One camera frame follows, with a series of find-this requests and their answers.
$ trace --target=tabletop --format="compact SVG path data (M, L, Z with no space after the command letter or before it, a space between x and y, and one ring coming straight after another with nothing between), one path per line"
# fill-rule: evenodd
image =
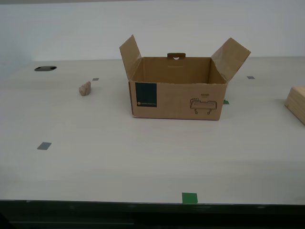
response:
M296 85L304 57L248 58L219 121L142 119L121 60L32 62L0 83L0 199L305 204Z

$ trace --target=box flap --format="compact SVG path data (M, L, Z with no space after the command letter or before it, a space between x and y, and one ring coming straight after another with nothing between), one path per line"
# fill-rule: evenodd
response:
M228 82L243 65L250 51L233 38L228 39L212 56L217 71Z
M127 78L131 80L141 61L141 54L133 35L121 45L120 52Z

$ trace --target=printed product illustration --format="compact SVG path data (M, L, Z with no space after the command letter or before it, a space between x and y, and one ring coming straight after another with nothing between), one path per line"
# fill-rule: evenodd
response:
M198 114L198 109L204 109L204 110L209 110L208 111L208 115L210 114L210 112L212 110L216 110L217 109L217 102L216 101L207 101L207 102L202 102L201 100L199 99L191 99L190 100L190 103L191 103L191 106L190 108L191 109L194 109L195 110L195 114L197 115Z

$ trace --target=stone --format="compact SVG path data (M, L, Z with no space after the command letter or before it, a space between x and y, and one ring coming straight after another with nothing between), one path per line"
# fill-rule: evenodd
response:
M79 91L80 91L81 96L89 95L91 92L91 82L88 81L84 85L80 86Z

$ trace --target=cardboard box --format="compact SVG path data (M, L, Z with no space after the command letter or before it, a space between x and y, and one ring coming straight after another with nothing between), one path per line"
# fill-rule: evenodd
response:
M305 124L305 86L292 87L285 105Z
M134 117L202 120L219 120L227 85L250 54L230 38L212 57L142 57L133 35L120 51Z

